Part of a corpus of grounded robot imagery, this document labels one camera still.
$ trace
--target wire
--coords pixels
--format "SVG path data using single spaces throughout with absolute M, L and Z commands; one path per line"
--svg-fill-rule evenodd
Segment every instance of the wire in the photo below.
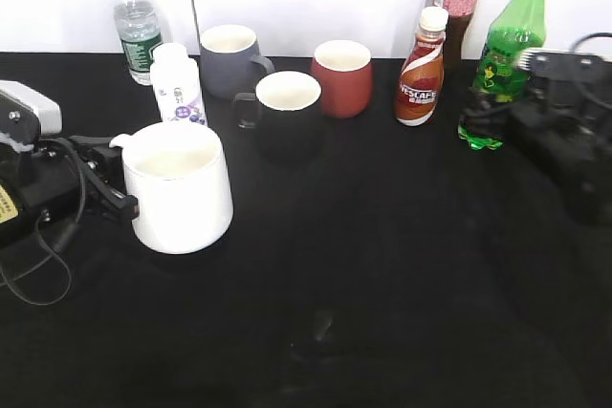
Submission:
M 36 219 L 36 223 L 34 225 L 34 237 L 36 238 L 36 241 L 38 242 L 40 247 L 45 252 L 47 252 L 49 255 L 45 259 L 44 263 L 41 263 L 39 265 L 42 266 L 45 263 L 47 263 L 47 261 L 49 261 L 49 260 L 51 260 L 53 258 L 61 266 L 63 266 L 63 268 L 66 271 L 66 277 L 67 277 L 68 281 L 66 282 L 66 287 L 64 287 L 64 290 L 62 291 L 62 293 L 59 294 L 56 298 L 54 298 L 51 301 L 34 301 L 31 298 L 29 298 L 19 288 L 19 286 L 17 286 L 17 284 L 15 283 L 15 279 L 16 278 L 10 279 L 7 276 L 7 274 L 6 274 L 5 270 L 4 270 L 4 267 L 2 266 L 2 263 L 0 263 L 0 277 L 2 277 L 2 279 L 4 280 L 4 282 L 5 282 L 4 285 L 6 285 L 9 288 L 9 290 L 12 292 L 12 294 L 15 295 L 17 298 L 19 298 L 20 300 L 28 303 L 29 305 L 33 305 L 33 306 L 51 306 L 51 305 L 54 305 L 55 303 L 57 303 L 57 302 L 61 301 L 62 299 L 64 299 L 64 297 L 68 294 L 68 291 L 70 290 L 70 287 L 73 284 L 73 274 L 70 272 L 70 267 L 64 261 L 63 258 L 61 258 L 52 248 L 49 247 L 47 242 L 42 237 L 42 234 L 40 233 L 40 221 L 42 220 L 43 215 L 44 215 L 44 213 L 41 213 L 40 216 Z
M 581 38 L 580 40 L 575 42 L 570 47 L 570 53 L 575 53 L 580 45 L 584 44 L 584 42 L 586 42 L 588 40 L 591 40 L 593 38 L 612 38 L 612 32 L 589 33 L 588 35 L 585 35 L 583 38 Z M 602 108 L 604 108 L 606 110 L 612 110 L 612 101 L 601 100 L 597 95 L 595 95 L 593 92 L 589 91 L 586 88 L 586 86 L 584 85 L 584 83 L 579 81 L 579 79 L 576 76 L 576 66 L 575 66 L 575 64 L 573 62 L 571 62 L 569 68 L 570 68 L 570 72 L 572 74 L 572 81 L 574 82 L 574 85 L 576 85 L 576 87 L 578 88 L 578 90 L 580 91 L 580 93 L 582 94 L 582 96 L 584 98 L 590 100 L 591 102 L 599 105 L 600 107 L 602 107 Z
M 87 167 L 84 164 L 82 164 L 80 158 L 78 157 L 77 152 L 75 151 L 75 149 L 73 148 L 72 144 L 70 142 L 68 142 L 65 139 L 50 139 L 50 140 L 46 140 L 49 143 L 55 143 L 59 146 L 62 147 L 62 149 L 68 154 L 68 156 L 70 157 L 70 160 L 73 164 L 73 167 L 76 170 L 76 174 L 78 176 L 78 185 L 79 185 L 79 199 L 78 199 L 78 209 L 76 211 L 75 214 L 75 218 L 73 219 L 74 225 L 77 225 L 82 216 L 83 213 L 85 212 L 85 205 L 86 205 L 86 201 L 87 201 L 87 183 L 85 181 L 85 175 L 83 174 L 83 171 L 81 169 L 81 167 Z M 42 220 L 43 217 L 43 213 L 41 213 L 41 215 L 38 217 L 38 219 L 36 220 L 36 223 L 34 225 L 34 237 L 36 239 L 36 241 L 38 242 L 38 245 L 45 251 L 47 252 L 47 256 L 45 258 L 43 258 L 40 262 L 38 262 L 37 264 L 35 264 L 33 267 L 30 267 L 28 269 L 26 269 L 25 271 L 15 275 L 12 278 L 9 278 L 6 275 L 6 272 L 4 270 L 4 267 L 2 266 L 2 264 L 0 264 L 0 277 L 2 278 L 3 282 L 0 283 L 0 288 L 2 287 L 8 287 L 11 292 L 17 296 L 19 299 L 25 301 L 28 304 L 34 305 L 34 306 L 50 306 L 54 303 L 57 303 L 58 301 L 60 301 L 61 299 L 63 299 L 66 294 L 68 293 L 68 290 L 70 290 L 70 286 L 72 285 L 72 273 L 70 272 L 70 268 L 68 267 L 68 265 L 66 264 L 66 262 L 58 255 L 58 253 L 53 250 L 48 244 L 47 242 L 43 239 L 42 234 L 40 233 L 40 222 Z M 50 302 L 36 302 L 33 301 L 31 299 L 29 299 L 24 293 L 23 291 L 21 291 L 21 289 L 15 284 L 16 281 L 18 281 L 19 279 L 32 274 L 33 272 L 35 272 L 36 270 L 38 270 L 39 268 L 41 268 L 43 265 L 45 265 L 46 263 L 48 263 L 50 260 L 55 259 L 60 265 L 62 265 L 67 272 L 67 276 L 68 276 L 68 282 L 66 285 L 65 290 L 54 300 L 50 301 Z
M 61 145 L 64 151 L 70 156 L 73 166 L 75 167 L 76 174 L 78 175 L 78 187 L 79 187 L 79 199 L 78 199 L 78 210 L 76 211 L 74 222 L 78 224 L 83 217 L 85 212 L 85 203 L 87 201 L 87 183 L 85 181 L 85 175 L 81 170 L 81 167 L 88 167 L 82 164 L 77 152 L 73 148 L 72 144 L 65 139 L 49 139 L 47 142 Z

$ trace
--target white mug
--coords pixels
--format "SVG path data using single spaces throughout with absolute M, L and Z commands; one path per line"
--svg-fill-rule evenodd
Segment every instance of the white mug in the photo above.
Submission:
M 152 124 L 121 134 L 127 193 L 139 202 L 132 226 L 143 244 L 162 253 L 208 247 L 228 229 L 233 215 L 223 146 L 210 128 L 180 121 Z

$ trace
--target table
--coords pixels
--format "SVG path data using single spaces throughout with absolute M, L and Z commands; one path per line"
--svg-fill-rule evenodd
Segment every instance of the table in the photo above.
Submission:
M 608 406 L 612 279 L 594 267 L 610 232 L 569 221 L 511 146 L 457 139 L 473 63 L 418 128 L 392 117 L 400 66 L 375 60 L 371 106 L 328 119 L 321 154 L 292 169 L 261 159 L 207 97 L 228 233 L 172 257 L 87 216 L 66 254 L 69 297 L 33 308 L 0 290 L 3 406 Z M 59 103 L 66 136 L 158 120 L 120 55 L 0 54 L 0 78 Z M 0 255 L 15 272 L 40 256 L 31 241 Z M 60 273 L 23 286 L 50 291 Z

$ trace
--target white cap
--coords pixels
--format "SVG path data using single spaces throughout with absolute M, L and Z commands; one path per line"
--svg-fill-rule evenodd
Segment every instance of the white cap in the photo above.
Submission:
M 153 50 L 153 60 L 157 63 L 176 63 L 189 59 L 187 48 L 182 43 L 163 43 Z
M 448 11 L 442 7 L 426 7 L 421 12 L 419 26 L 430 32 L 439 32 L 447 28 Z

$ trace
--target green bottle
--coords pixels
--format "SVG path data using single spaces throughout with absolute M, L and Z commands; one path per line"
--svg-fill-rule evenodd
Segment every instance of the green bottle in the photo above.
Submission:
M 526 48 L 541 47 L 545 39 L 544 0 L 511 0 L 489 28 L 472 88 L 489 94 L 486 100 L 493 105 L 520 97 L 529 74 L 515 69 L 514 60 Z M 462 121 L 459 137 L 474 150 L 494 150 L 503 144 L 471 134 Z

